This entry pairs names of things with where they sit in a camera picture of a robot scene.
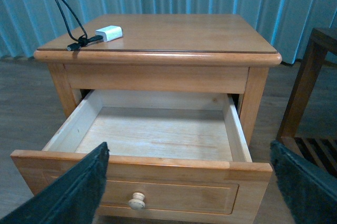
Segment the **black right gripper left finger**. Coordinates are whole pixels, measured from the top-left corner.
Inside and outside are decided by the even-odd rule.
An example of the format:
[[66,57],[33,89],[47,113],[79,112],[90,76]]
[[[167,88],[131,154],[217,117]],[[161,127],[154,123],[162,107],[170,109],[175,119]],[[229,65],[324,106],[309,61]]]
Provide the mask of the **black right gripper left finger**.
[[105,191],[108,159],[103,142],[1,223],[92,223]]

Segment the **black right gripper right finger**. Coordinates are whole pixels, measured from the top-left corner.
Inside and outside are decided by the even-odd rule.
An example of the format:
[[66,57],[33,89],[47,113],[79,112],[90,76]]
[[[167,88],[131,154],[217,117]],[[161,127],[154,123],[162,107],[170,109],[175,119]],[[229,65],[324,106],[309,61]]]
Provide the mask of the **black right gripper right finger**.
[[336,223],[336,178],[276,140],[270,150],[278,188],[295,223]]

